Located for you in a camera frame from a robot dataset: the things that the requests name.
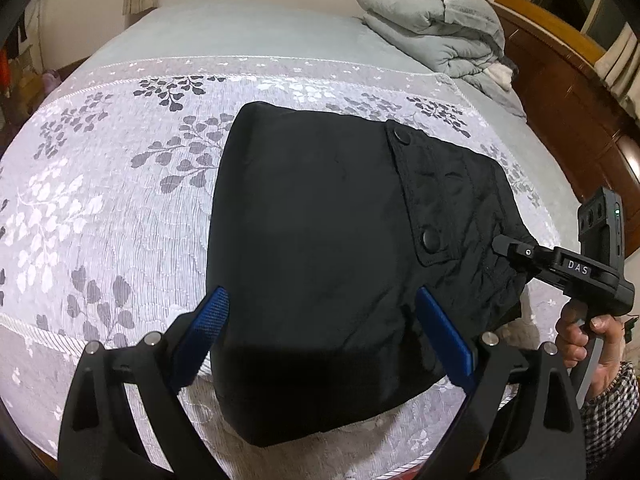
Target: window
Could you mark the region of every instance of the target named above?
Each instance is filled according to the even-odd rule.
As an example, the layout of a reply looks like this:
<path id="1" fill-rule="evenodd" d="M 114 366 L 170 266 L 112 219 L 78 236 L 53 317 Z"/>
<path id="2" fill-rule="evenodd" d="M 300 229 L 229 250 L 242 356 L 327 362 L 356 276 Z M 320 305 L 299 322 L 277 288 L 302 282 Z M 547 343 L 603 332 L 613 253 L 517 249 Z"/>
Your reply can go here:
<path id="1" fill-rule="evenodd" d="M 495 0 L 564 41 L 591 64 L 613 44 L 625 19 L 613 0 Z"/>

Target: gray duvet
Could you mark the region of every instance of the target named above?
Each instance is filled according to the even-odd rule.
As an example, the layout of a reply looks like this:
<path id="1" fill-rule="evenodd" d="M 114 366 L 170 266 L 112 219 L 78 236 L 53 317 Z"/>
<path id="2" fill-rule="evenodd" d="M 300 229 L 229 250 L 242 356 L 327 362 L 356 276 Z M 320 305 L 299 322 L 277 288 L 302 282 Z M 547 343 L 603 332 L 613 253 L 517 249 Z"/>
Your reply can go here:
<path id="1" fill-rule="evenodd" d="M 364 22 L 434 72 L 463 78 L 511 114 L 525 117 L 513 89 L 485 69 L 504 57 L 504 33 L 485 0 L 357 0 Z"/>

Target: finger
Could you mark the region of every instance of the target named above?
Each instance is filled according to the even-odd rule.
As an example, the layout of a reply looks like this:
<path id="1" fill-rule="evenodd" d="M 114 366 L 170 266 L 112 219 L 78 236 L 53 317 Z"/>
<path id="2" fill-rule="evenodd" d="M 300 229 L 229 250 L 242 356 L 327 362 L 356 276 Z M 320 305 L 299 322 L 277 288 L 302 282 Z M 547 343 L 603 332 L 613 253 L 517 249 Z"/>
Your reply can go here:
<path id="1" fill-rule="evenodd" d="M 619 342 L 624 335 L 622 323 L 609 314 L 591 319 L 591 328 L 611 342 Z"/>
<path id="2" fill-rule="evenodd" d="M 587 336 L 575 323 L 567 323 L 564 319 L 559 319 L 556 323 L 556 331 L 562 338 L 577 346 L 585 346 L 589 341 Z"/>
<path id="3" fill-rule="evenodd" d="M 587 351 L 584 346 L 572 345 L 561 337 L 556 338 L 556 346 L 558 347 L 564 360 L 582 361 L 585 357 L 587 357 Z"/>
<path id="4" fill-rule="evenodd" d="M 579 319 L 584 319 L 587 314 L 587 306 L 585 303 L 571 299 L 565 304 L 560 312 L 560 319 L 567 323 L 575 323 Z"/>

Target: wooden headboard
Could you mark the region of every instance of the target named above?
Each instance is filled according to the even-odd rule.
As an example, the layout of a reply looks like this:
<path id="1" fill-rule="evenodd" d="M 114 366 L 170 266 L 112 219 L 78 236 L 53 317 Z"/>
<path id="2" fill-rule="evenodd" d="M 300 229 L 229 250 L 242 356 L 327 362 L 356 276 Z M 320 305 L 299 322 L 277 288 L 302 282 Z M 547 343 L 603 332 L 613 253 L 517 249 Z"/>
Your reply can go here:
<path id="1" fill-rule="evenodd" d="M 520 69 L 513 87 L 529 126 L 580 202 L 600 186 L 622 197 L 625 254 L 631 255 L 640 247 L 638 126 L 581 57 L 509 9 L 494 8 L 504 27 L 505 53 Z"/>

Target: snap button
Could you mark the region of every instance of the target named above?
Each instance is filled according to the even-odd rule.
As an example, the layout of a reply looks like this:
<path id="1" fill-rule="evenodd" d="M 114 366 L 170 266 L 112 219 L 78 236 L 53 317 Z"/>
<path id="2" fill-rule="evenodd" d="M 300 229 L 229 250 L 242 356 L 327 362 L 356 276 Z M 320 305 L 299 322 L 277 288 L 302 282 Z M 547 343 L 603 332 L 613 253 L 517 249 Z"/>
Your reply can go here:
<path id="1" fill-rule="evenodd" d="M 409 135 L 409 132 L 400 126 L 394 126 L 394 135 L 400 144 L 407 146 L 411 143 L 411 135 Z"/>
<path id="2" fill-rule="evenodd" d="M 440 235 L 435 228 L 432 226 L 424 228 L 424 231 L 422 231 L 422 244 L 429 254 L 438 252 L 440 249 Z"/>

